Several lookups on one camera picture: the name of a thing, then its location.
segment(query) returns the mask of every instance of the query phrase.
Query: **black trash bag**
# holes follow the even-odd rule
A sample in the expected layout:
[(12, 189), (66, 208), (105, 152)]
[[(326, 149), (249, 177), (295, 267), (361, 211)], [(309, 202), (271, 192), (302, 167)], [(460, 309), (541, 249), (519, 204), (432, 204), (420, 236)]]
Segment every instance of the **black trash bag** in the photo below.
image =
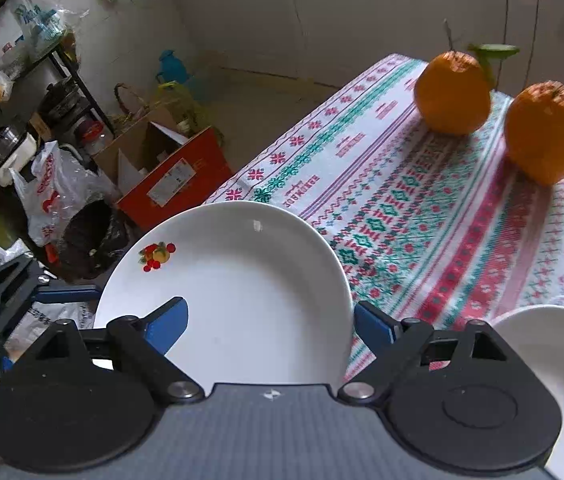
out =
[(108, 269), (128, 245), (126, 226), (104, 200), (78, 211), (56, 243), (62, 268), (76, 278), (95, 278)]

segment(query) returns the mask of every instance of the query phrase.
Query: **red box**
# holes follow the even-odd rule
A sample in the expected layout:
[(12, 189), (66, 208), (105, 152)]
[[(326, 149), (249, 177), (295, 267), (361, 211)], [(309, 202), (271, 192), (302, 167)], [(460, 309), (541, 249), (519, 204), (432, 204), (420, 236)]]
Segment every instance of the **red box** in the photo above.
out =
[[(119, 152), (136, 170), (144, 168), (149, 172), (118, 201), (118, 207), (144, 230), (200, 205), (233, 175), (217, 145), (212, 127), (181, 146), (151, 122), (175, 131), (171, 114), (160, 107), (94, 157), (95, 163), (114, 184), (118, 184)], [(180, 173), (184, 172), (188, 178), (191, 168), (195, 174), (182, 184)]]

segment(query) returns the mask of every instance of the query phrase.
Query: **cooking pot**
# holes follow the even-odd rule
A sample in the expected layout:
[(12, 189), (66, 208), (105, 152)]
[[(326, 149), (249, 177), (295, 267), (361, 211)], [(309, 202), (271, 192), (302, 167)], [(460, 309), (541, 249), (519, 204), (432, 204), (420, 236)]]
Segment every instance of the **cooking pot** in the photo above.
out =
[(77, 83), (66, 77), (46, 87), (46, 95), (38, 107), (38, 113), (48, 126), (57, 124), (80, 100)]
[(18, 131), (14, 126), (8, 125), (0, 128), (0, 166), (9, 158), (24, 138), (25, 132)]

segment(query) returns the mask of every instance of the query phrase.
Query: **tablecloth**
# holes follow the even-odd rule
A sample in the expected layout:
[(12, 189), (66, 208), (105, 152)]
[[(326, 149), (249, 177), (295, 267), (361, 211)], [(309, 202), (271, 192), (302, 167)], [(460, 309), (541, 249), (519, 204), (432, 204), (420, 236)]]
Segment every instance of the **tablecloth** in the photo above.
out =
[[(460, 328), (516, 306), (564, 305), (564, 180), (538, 186), (507, 160), (504, 94), (492, 94), (472, 135), (430, 132), (413, 101), (425, 66), (380, 60), (208, 202), (266, 202), (305, 219), (340, 259), (352, 300), (397, 319)], [(347, 378), (372, 358), (355, 337)]]

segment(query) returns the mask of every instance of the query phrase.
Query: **orange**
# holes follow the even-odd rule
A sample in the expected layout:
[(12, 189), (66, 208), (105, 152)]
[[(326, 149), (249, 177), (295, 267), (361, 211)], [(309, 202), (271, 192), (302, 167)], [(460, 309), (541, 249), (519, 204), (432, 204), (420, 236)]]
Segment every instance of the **orange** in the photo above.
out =
[(490, 85), (473, 56), (444, 52), (417, 79), (415, 104), (432, 130), (468, 135), (488, 119)]
[(564, 85), (546, 81), (521, 92), (506, 113), (506, 152), (538, 184), (564, 178)]

